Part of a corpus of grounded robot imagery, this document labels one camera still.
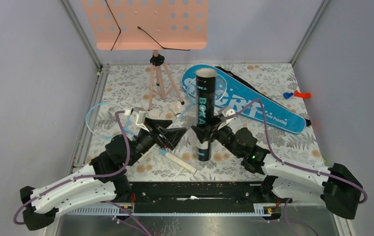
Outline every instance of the racket handle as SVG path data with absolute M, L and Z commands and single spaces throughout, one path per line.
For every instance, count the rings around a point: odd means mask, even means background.
M 192 174 L 196 173 L 196 171 L 197 171 L 196 168 L 194 168 L 191 165 L 187 164 L 186 162 L 180 160 L 178 157 L 174 156 L 173 154 L 171 154 L 171 153 L 169 153 L 167 151 L 164 151 L 164 150 L 161 150 L 161 149 L 158 149 L 158 150 L 159 150 L 159 152 L 161 152 L 162 155 L 164 155 L 165 157 L 167 157 L 168 159 L 170 159 L 175 164 L 183 167 L 184 169 L 188 170 Z
M 303 99 L 309 99 L 312 95 L 308 92 L 308 93 L 301 93 L 299 91 L 294 91 L 294 96 L 296 97 L 301 97 Z

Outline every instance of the black wire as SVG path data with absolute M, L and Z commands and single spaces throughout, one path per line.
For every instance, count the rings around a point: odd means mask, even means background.
M 115 18 L 115 15 L 113 14 L 112 10 L 110 9 L 109 4 L 107 3 L 107 0 L 104 0 L 104 1 L 106 2 L 107 8 L 109 9 L 110 14 L 112 14 L 113 19 L 115 20 L 116 25 L 117 25 L 118 28 L 119 28 L 119 34 L 118 34 L 118 37 L 116 38 L 115 43 L 114 43 L 113 46 L 112 46 L 112 49 L 110 49 L 110 50 L 113 50 L 113 48 L 114 48 L 115 45 L 116 45 L 116 42 L 118 41 L 119 36 L 121 36 L 122 30 L 121 30 L 121 27 L 120 27 L 119 24 L 118 24 L 118 21 L 117 21 L 116 18 Z
M 179 48 L 166 48 L 163 47 L 158 41 L 156 41 L 150 34 L 148 34 L 143 28 L 138 26 L 138 29 L 142 30 L 144 33 L 146 33 L 155 43 L 157 43 L 162 49 L 168 49 L 168 50 L 179 50 L 179 51 L 190 51 L 190 49 L 179 49 Z

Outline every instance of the tripod leg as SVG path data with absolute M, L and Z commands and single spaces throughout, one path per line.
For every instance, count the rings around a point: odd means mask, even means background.
M 159 83 L 159 86 L 161 88 L 161 97 L 165 99 L 165 91 L 164 91 L 164 81 L 162 80 L 162 72 L 161 72 L 161 66 L 156 66 L 156 79 Z
M 163 65 L 164 65 L 164 69 L 165 69 L 165 71 L 166 71 L 167 74 L 168 74 L 168 78 L 170 78 L 171 85 L 172 85 L 172 87 L 174 88 L 175 92 L 177 93 L 178 98 L 180 99 L 181 105 L 184 105 L 184 100 L 183 100 L 183 98 L 181 97 L 180 91 L 178 91 L 178 88 L 177 88 L 177 86 L 175 85 L 175 82 L 174 82 L 174 80 L 173 80 L 173 77 L 171 76 L 171 72 L 170 72 L 170 70 L 168 69 L 167 63 L 164 62 Z
M 148 110 L 152 108 L 152 90 L 154 89 L 154 65 L 151 64 L 151 82 L 149 84 L 149 107 Z

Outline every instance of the music stand tripod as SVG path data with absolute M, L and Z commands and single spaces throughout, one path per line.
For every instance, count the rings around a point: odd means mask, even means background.
M 173 77 L 171 76 L 171 72 L 168 69 L 167 63 L 165 63 L 165 57 L 160 55 L 158 53 L 158 50 L 153 50 L 152 58 L 150 59 L 151 63 L 151 83 L 149 88 L 149 107 L 148 110 L 151 110 L 152 108 L 152 93 L 156 93 L 161 96 L 162 99 L 165 99 L 168 94 L 171 92 L 172 89 L 175 90 L 177 93 L 177 96 L 181 102 L 181 105 L 184 105 L 184 100 L 181 97 L 180 91 L 178 91 L 177 86 L 175 85 L 175 82 L 173 80 Z M 164 66 L 165 71 L 167 72 L 168 78 L 171 82 L 171 88 L 167 91 L 167 93 L 164 90 L 164 80 L 162 79 L 162 71 L 161 71 L 161 65 Z M 156 85 L 160 86 L 161 93 L 157 92 L 154 89 L 154 72 L 156 72 Z

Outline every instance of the black clamp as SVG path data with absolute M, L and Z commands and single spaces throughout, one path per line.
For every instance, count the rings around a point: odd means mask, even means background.
M 164 60 L 165 60 L 165 57 L 162 56 L 161 54 L 158 54 L 158 56 L 156 56 L 156 57 L 154 55 L 152 55 L 149 62 L 154 66 L 160 66 L 164 63 Z

